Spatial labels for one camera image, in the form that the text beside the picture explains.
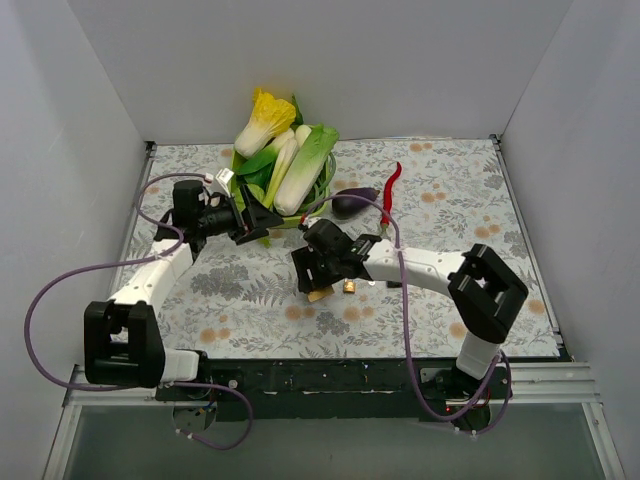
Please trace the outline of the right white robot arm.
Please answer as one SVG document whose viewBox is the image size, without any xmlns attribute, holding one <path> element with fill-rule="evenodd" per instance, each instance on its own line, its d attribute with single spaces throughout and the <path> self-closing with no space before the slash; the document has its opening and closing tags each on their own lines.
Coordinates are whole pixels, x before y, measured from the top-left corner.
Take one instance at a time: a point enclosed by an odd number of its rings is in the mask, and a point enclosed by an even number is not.
<svg viewBox="0 0 640 480">
<path fill-rule="evenodd" d="M 314 294 L 346 279 L 407 283 L 451 299 L 467 329 L 455 366 L 440 389 L 475 397 L 529 291 L 489 246 L 467 252 L 399 248 L 378 235 L 353 239 L 327 219 L 303 228 L 305 246 L 291 252 L 298 290 Z"/>
</svg>

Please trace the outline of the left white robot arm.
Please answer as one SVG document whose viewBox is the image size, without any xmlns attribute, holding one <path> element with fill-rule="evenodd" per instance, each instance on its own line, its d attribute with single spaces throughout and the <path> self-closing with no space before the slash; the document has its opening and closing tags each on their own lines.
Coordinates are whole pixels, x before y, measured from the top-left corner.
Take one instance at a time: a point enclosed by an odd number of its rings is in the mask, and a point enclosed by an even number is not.
<svg viewBox="0 0 640 480">
<path fill-rule="evenodd" d="M 150 250 L 129 281 L 108 300 L 84 313 L 85 376 L 92 384 L 153 388 L 178 382 L 193 400 L 213 386 L 197 351 L 165 347 L 157 315 L 180 277 L 195 263 L 209 238 L 226 235 L 242 245 L 268 235 L 282 218 L 246 186 L 240 202 L 209 194 L 201 180 L 174 184 L 173 206 L 160 219 Z"/>
</svg>

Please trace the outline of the small brass padlock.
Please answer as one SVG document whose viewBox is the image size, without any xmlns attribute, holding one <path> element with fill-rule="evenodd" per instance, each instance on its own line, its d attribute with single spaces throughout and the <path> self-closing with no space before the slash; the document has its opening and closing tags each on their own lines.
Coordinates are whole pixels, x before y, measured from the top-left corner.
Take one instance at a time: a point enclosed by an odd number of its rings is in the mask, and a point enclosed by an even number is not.
<svg viewBox="0 0 640 480">
<path fill-rule="evenodd" d="M 356 284 L 352 280 L 346 280 L 343 285 L 343 292 L 345 294 L 354 294 L 356 292 Z"/>
</svg>

